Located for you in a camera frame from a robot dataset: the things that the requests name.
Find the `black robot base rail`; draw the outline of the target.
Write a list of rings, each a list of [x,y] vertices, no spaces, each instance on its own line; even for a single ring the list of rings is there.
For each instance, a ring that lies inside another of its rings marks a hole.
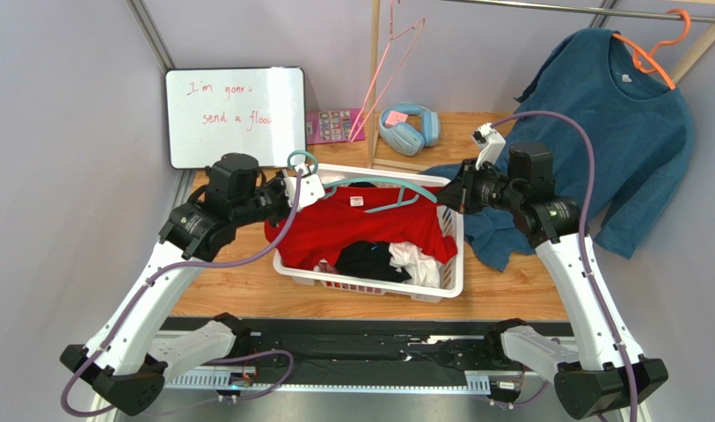
[[[250,337],[224,364],[223,385],[283,380],[287,387],[478,390],[475,375],[542,380],[529,365],[493,350],[493,321],[248,318]]]

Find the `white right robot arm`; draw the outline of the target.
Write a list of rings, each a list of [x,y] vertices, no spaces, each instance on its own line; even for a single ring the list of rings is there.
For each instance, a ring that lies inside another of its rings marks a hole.
[[[518,362],[541,375],[574,419],[637,408],[668,380],[664,362],[647,358],[622,322],[589,255],[593,244],[580,221],[580,204],[555,193],[553,158],[545,145],[514,145],[506,171],[464,160],[436,198],[461,215],[485,208],[508,211],[544,263],[565,306],[576,349],[546,338],[520,319],[510,319],[489,332],[495,360]]]

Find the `red t shirt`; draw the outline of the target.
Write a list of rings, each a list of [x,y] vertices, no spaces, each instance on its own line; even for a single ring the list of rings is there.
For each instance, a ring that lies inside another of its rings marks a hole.
[[[341,251],[358,241],[409,242],[442,264],[456,254],[456,240],[442,233],[438,205],[420,196],[416,202],[373,212],[397,202],[397,188],[341,186],[329,198],[295,216],[277,250],[284,266],[310,270],[322,260],[335,265]]]

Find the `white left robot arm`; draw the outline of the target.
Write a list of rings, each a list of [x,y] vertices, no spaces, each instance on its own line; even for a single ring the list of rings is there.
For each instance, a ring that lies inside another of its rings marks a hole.
[[[171,211],[139,279],[110,319],[85,344],[62,352],[61,362],[72,373],[62,408],[82,416],[69,403],[69,393],[83,381],[108,410],[134,416],[146,411],[168,382],[235,355],[249,330],[228,314],[168,341],[157,340],[157,333],[193,281],[216,267],[216,256],[238,229],[258,222],[292,225],[309,172],[307,164],[289,164],[267,179],[258,160],[241,153],[210,165],[207,184]]]

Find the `teal plastic hanger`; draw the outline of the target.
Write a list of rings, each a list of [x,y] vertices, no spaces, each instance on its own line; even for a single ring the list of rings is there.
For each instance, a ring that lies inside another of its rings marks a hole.
[[[286,172],[287,174],[292,174],[292,170],[294,170],[294,168],[298,164],[302,163],[305,163],[307,165],[316,164],[318,166],[318,174],[319,163],[317,159],[314,155],[305,150],[295,150],[288,155],[286,170],[284,172]],[[423,186],[414,184],[410,181],[401,178],[366,176],[357,178],[337,178],[326,181],[321,178],[321,181],[325,188],[325,197],[322,200],[331,198],[337,193],[340,188],[344,190],[347,187],[359,188],[367,190],[371,193],[373,191],[377,192],[379,189],[382,189],[384,191],[394,192],[396,194],[396,199],[393,202],[389,202],[387,205],[382,205],[379,207],[368,208],[366,209],[367,213],[377,213],[394,208],[407,207],[411,204],[418,202],[421,198],[424,198],[425,200],[433,204],[437,204],[437,199],[434,193],[431,193],[427,188]]]

